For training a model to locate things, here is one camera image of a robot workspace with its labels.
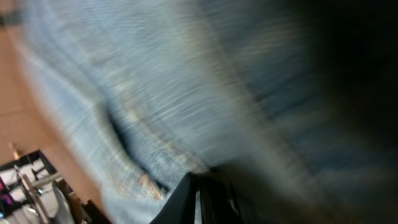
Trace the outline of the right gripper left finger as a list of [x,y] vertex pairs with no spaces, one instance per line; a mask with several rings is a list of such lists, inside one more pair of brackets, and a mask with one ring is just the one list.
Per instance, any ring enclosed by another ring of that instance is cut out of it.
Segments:
[[150,224],[194,224],[196,191],[194,176],[186,174]]

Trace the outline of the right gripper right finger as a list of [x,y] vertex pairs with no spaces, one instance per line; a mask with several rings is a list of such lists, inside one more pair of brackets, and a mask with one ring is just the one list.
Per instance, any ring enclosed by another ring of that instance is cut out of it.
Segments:
[[199,176],[198,189],[202,224],[243,224],[218,181],[208,176]]

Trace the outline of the light blue denim jeans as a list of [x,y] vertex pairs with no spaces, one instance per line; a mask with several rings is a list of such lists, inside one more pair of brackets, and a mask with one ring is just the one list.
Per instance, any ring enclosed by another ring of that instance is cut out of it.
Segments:
[[22,1],[43,110],[114,223],[186,174],[244,223],[397,222],[396,1]]

